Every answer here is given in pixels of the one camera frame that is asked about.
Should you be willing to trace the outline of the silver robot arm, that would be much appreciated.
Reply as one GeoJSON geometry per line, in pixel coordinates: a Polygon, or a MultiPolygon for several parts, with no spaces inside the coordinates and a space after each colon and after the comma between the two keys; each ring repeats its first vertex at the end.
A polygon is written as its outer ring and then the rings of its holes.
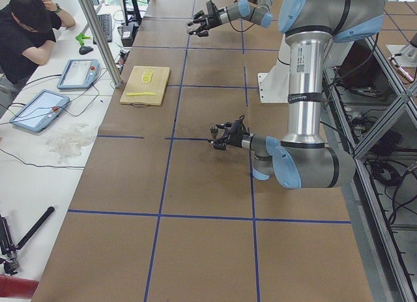
{"type": "Polygon", "coordinates": [[[200,10],[187,23],[187,33],[207,37],[209,31],[235,20],[246,20],[252,25],[269,27],[273,20],[273,0],[235,0],[232,4],[218,8],[212,0],[206,3],[207,12],[200,10]]]}
{"type": "Polygon", "coordinates": [[[287,189],[340,187],[351,181],[350,154],[327,147],[320,137],[324,47],[379,32],[385,0],[283,0],[278,27],[290,47],[288,133],[282,139],[251,134],[242,119],[220,125],[212,146],[235,146],[255,155],[253,176],[274,175],[287,189]]]}

